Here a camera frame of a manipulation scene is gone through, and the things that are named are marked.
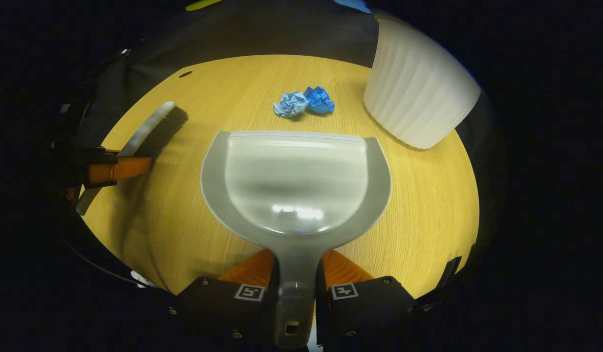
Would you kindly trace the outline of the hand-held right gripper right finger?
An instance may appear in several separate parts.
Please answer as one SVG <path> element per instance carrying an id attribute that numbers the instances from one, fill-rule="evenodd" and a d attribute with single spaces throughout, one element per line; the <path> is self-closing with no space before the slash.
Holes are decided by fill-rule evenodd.
<path id="1" fill-rule="evenodd" d="M 421 313 L 396 278 L 374 278 L 335 250 L 324 254 L 315 315 L 324 352 L 422 352 Z"/>

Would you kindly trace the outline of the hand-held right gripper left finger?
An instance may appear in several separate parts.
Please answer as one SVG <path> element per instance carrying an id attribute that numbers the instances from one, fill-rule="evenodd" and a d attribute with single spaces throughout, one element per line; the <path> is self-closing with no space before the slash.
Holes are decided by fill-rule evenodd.
<path id="1" fill-rule="evenodd" d="M 270 250 L 219 278 L 196 278 L 176 297 L 175 310 L 198 352 L 274 352 L 273 315 L 279 265 Z"/>

